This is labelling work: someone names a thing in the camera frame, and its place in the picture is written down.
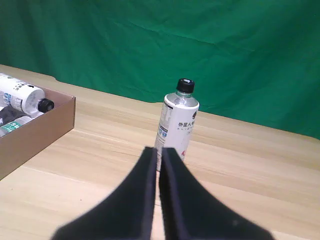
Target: bottle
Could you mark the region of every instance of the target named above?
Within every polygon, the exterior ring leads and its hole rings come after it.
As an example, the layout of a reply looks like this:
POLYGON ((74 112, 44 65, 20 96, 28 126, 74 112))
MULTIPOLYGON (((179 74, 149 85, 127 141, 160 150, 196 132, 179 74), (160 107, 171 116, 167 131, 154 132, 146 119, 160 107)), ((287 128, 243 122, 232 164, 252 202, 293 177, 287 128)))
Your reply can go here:
POLYGON ((29 116, 22 116, 14 121, 11 121, 3 126, 0 126, 0 138, 4 135, 11 133, 13 130, 20 128, 22 125, 30 122, 32 120, 29 116))
POLYGON ((12 106, 27 115, 46 113, 53 109, 53 101, 45 98, 45 91, 29 83, 0 72, 0 106, 12 106))
POLYGON ((199 102, 192 97, 194 88, 194 81, 181 78, 176 87, 177 92, 164 96, 154 143, 154 147, 157 148, 158 171, 161 168, 162 147, 175 148, 181 159, 185 158, 199 109, 199 102))

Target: table surface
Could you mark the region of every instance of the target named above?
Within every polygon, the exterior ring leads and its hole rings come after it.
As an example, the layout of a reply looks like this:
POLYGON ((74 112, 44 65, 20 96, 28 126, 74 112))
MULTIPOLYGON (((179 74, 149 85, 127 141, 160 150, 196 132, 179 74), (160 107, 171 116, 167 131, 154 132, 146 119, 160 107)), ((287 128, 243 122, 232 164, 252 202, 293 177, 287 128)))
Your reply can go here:
MULTIPOLYGON (((0 239, 46 240, 108 196, 153 146, 162 104, 3 65, 0 72, 76 96, 75 128, 0 182, 0 239)), ((320 240, 319 140, 200 112, 185 164, 276 239, 320 240)), ((158 195, 151 235, 162 240, 158 195)))

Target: bottle neck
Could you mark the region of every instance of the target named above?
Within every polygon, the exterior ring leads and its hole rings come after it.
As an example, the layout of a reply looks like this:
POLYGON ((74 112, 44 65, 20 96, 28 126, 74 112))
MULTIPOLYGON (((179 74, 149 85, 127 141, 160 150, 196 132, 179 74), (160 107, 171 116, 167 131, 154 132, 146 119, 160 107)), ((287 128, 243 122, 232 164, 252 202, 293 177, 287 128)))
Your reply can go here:
POLYGON ((183 98, 191 98, 192 94, 191 93, 186 93, 186 92, 182 92, 182 91, 176 91, 176 93, 178 96, 183 97, 183 98))

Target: bottle label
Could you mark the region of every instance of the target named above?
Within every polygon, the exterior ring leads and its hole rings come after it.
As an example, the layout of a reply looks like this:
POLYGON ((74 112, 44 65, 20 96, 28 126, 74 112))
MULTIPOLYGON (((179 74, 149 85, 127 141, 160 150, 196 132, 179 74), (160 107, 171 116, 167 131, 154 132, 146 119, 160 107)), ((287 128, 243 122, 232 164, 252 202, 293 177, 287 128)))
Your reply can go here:
POLYGON ((5 104, 13 107, 14 109, 22 111, 22 99, 8 93, 4 93, 3 101, 5 104))
POLYGON ((199 105, 187 107, 174 105, 166 98, 162 106, 158 132, 154 146, 157 148, 157 168, 160 170, 162 147, 175 148, 184 160, 199 105))
POLYGON ((0 126, 1 129, 7 131, 8 133, 12 132, 13 130, 16 130, 20 128, 22 125, 16 121, 12 121, 7 123, 6 125, 0 126))
POLYGON ((9 83, 9 88, 11 88, 14 91, 19 91, 23 86, 28 85, 28 83, 24 81, 21 81, 3 73, 0 73, 0 81, 3 81, 4 85, 9 83))

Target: bottle lying in box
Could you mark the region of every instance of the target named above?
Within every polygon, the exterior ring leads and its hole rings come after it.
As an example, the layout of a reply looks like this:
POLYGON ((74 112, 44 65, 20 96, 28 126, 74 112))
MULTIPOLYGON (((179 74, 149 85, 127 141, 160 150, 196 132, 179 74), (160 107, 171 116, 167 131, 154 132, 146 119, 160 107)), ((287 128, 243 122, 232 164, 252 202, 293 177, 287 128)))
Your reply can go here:
POLYGON ((33 116, 48 112, 55 104, 41 88, 0 72, 0 106, 12 106, 33 116))
POLYGON ((14 121, 11 121, 3 126, 0 126, 0 138, 4 135, 11 133, 13 130, 20 128, 22 125, 30 122, 32 120, 29 116, 22 116, 14 121))

